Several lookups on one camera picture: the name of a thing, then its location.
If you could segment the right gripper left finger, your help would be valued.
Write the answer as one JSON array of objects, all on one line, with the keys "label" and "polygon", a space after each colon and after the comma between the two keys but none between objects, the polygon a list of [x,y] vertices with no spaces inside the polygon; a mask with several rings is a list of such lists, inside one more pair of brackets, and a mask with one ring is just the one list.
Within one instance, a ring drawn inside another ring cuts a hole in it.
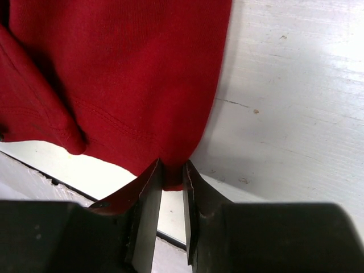
[{"label": "right gripper left finger", "polygon": [[83,207],[1,202],[2,272],[150,272],[162,195],[155,160],[135,180]]}]

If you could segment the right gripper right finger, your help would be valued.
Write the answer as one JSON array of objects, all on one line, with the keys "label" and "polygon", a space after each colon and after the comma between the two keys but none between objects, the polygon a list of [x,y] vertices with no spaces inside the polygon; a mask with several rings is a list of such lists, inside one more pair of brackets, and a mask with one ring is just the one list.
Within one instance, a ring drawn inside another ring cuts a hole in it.
[{"label": "right gripper right finger", "polygon": [[336,204],[232,202],[191,162],[183,201],[194,272],[363,271],[363,244]]}]

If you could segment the red t-shirt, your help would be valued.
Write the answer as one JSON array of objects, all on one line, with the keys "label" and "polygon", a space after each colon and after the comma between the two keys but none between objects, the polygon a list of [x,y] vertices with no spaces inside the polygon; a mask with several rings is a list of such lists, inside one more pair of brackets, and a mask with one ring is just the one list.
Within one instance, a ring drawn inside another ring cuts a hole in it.
[{"label": "red t-shirt", "polygon": [[204,133],[231,1],[2,1],[1,141],[42,140],[163,188]]}]

